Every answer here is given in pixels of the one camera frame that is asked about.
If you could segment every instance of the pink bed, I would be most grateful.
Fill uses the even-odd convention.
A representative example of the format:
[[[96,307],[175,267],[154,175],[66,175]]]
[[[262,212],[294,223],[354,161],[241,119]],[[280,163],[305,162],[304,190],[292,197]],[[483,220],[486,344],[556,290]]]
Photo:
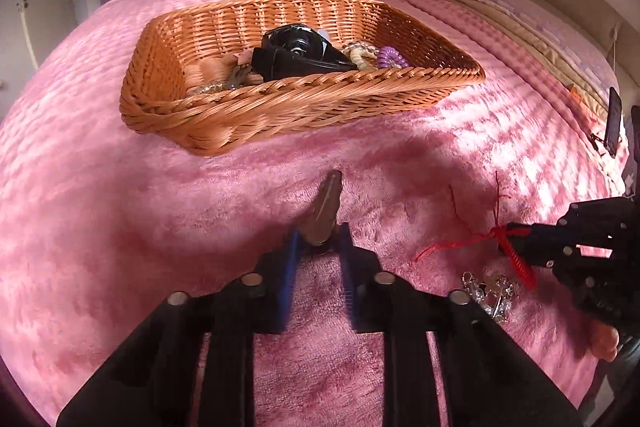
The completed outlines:
[[[145,23],[216,0],[114,0],[47,59],[0,128],[0,353],[52,425],[92,372],[172,291],[218,290],[279,245],[332,168],[355,242],[418,289],[463,271],[513,276],[494,243],[432,253],[501,222],[555,222],[572,201],[619,195],[620,166],[587,139],[568,90],[487,22],[444,0],[382,0],[423,20],[487,74],[429,110],[274,137],[216,158],[125,127],[122,77]],[[505,326],[579,404],[596,359],[568,292],[537,272]],[[382,340],[351,333],[336,259],[306,261],[289,331],[259,337],[258,425],[379,425]]]

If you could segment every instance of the pillow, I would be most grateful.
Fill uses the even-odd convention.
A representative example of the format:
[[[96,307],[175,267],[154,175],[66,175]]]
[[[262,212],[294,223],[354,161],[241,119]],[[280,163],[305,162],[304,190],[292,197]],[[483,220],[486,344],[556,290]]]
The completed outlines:
[[[530,0],[475,0],[500,10],[551,46],[586,80],[605,104],[618,81],[600,50],[567,23]]]

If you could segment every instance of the purple hair tie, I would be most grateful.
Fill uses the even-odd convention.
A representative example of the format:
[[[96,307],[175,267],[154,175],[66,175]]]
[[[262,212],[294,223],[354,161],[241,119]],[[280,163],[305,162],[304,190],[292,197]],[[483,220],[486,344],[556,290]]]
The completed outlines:
[[[408,68],[409,63],[406,61],[398,50],[391,46],[383,46],[378,52],[378,68],[385,70],[386,68]]]

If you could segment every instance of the red tassel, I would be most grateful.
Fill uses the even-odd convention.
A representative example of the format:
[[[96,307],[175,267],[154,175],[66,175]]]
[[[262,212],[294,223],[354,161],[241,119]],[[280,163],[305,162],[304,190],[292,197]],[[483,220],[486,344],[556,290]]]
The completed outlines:
[[[510,196],[506,196],[504,194],[500,194],[500,183],[498,181],[498,172],[495,173],[495,185],[497,188],[496,196],[495,196],[495,204],[494,204],[494,222],[495,226],[489,230],[488,233],[473,233],[472,237],[469,239],[465,239],[463,241],[456,241],[454,243],[440,243],[438,245],[433,245],[432,247],[426,248],[422,252],[418,254],[415,258],[416,261],[420,259],[423,255],[431,253],[434,250],[439,250],[441,248],[459,248],[466,247],[466,245],[472,245],[474,243],[479,243],[480,241],[485,241],[486,239],[495,239],[500,247],[504,250],[504,252],[509,256],[511,262],[513,263],[513,267],[518,274],[518,277],[522,280],[522,283],[528,289],[535,289],[537,286],[536,276],[533,273],[533,270],[529,265],[527,265],[522,257],[518,255],[518,253],[514,250],[511,241],[509,241],[509,237],[525,237],[529,235],[529,229],[512,229],[507,230],[507,227],[504,225],[498,225],[498,216],[500,214],[500,198],[510,198]],[[456,208],[456,200],[453,195],[453,187],[449,185],[449,189],[451,192],[451,201],[453,205],[453,213],[456,216],[456,219],[459,220],[465,228],[471,232],[469,226],[460,218],[458,215],[458,210]]]

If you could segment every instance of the screw head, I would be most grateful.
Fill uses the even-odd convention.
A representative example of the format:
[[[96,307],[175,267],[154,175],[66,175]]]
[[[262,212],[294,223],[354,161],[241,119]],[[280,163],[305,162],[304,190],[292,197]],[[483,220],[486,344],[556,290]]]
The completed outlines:
[[[396,282],[396,276],[389,272],[378,272],[373,276],[373,280],[378,284],[388,285]]]
[[[166,300],[171,306],[182,306],[189,300],[189,296],[185,292],[174,292],[169,295]]]
[[[453,302],[453,304],[464,306],[465,304],[469,304],[469,302],[471,302],[471,297],[464,290],[453,290],[449,294],[449,300]]]
[[[262,284],[262,275],[255,272],[245,273],[240,281],[245,286],[259,286]]]

